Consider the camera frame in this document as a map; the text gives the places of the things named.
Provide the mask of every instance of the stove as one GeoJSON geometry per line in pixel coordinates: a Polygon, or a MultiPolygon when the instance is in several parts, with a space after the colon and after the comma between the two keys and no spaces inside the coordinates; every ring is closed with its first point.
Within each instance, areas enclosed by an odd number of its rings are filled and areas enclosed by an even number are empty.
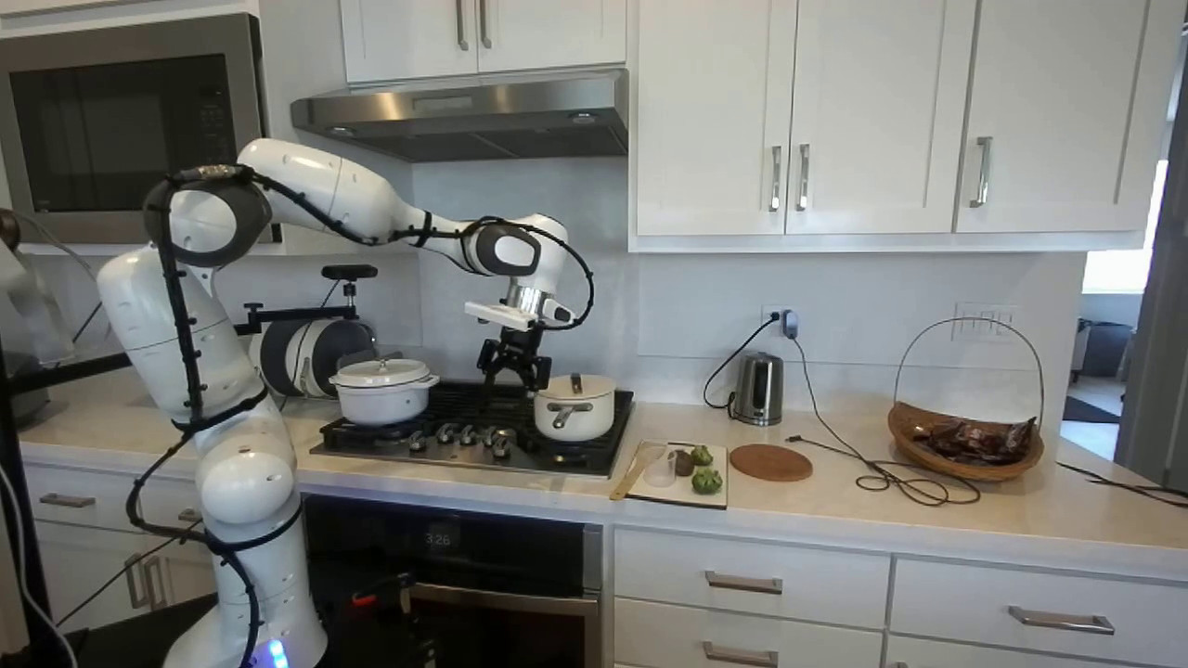
{"type": "Polygon", "coordinates": [[[555,443],[534,429],[524,387],[438,381],[423,415],[386,427],[334,419],[311,454],[379,458],[436,469],[539,469],[610,476],[630,419],[630,395],[617,391],[617,423],[595,443],[555,443]]]}

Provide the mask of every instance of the tile backsplash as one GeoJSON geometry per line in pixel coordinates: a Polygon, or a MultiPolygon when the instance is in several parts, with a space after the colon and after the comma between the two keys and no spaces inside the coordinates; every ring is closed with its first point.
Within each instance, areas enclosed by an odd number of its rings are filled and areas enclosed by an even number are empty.
{"type": "MultiPolygon", "coordinates": [[[[1084,257],[630,257],[623,160],[510,160],[423,165],[386,172],[397,189],[438,214],[526,214],[562,219],[572,246],[595,267],[597,303],[582,329],[546,339],[555,372],[595,372],[630,387],[644,400],[699,403],[708,372],[760,324],[769,308],[793,308],[802,353],[824,411],[889,411],[891,396],[936,403],[995,400],[991,411],[1037,411],[1041,387],[1030,349],[995,328],[936,328],[909,364],[904,353],[928,324],[953,312],[1003,312],[1037,344],[1056,423],[1072,356],[1072,321],[1084,257]]],[[[411,248],[254,257],[219,276],[219,297],[233,321],[249,299],[266,308],[343,303],[321,276],[322,262],[367,260],[379,280],[359,283],[354,303],[374,324],[386,349],[423,356],[449,379],[475,379],[475,356],[490,328],[466,317],[466,299],[503,297],[503,283],[461,276],[449,260],[411,248]]],[[[81,262],[36,257],[36,276],[61,295],[70,324],[98,297],[81,262]]],[[[586,299],[579,270],[565,280],[565,299],[586,299]]],[[[104,321],[81,334],[104,349],[104,321]]],[[[787,407],[811,407],[802,356],[775,329],[753,349],[787,360],[787,407]]]]}

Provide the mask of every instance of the range hood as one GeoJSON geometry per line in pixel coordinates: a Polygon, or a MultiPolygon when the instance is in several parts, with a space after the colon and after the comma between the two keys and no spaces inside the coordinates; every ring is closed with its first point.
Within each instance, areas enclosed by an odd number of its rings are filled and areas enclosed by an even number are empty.
{"type": "Polygon", "coordinates": [[[623,155],[623,72],[420,79],[295,100],[296,130],[401,160],[623,155]]]}

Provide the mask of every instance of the oven handle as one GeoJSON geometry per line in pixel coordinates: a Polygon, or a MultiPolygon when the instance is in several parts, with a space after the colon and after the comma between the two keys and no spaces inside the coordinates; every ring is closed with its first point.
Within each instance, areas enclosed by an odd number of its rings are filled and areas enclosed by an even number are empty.
{"type": "Polygon", "coordinates": [[[445,583],[411,583],[411,603],[539,614],[539,616],[597,616],[597,599],[546,599],[546,594],[445,585],[445,583]]]}

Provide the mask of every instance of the wicker basket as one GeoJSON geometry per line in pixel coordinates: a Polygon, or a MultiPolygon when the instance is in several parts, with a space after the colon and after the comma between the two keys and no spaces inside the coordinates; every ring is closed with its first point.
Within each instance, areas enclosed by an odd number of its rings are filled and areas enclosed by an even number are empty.
{"type": "Polygon", "coordinates": [[[1015,329],[1009,324],[1000,321],[982,321],[988,328],[1009,329],[1037,364],[1041,375],[1041,396],[1037,396],[1037,415],[1025,423],[995,423],[995,419],[968,419],[968,415],[952,415],[952,411],[933,411],[922,403],[909,403],[899,396],[899,375],[916,349],[923,334],[936,328],[962,324],[962,321],[940,321],[923,328],[904,353],[894,366],[894,403],[889,411],[889,429],[894,443],[894,454],[905,458],[916,469],[968,479],[968,484],[1006,484],[1025,470],[1031,470],[1043,460],[1043,434],[1041,434],[1041,415],[1043,415],[1043,364],[1037,344],[1015,329]]]}

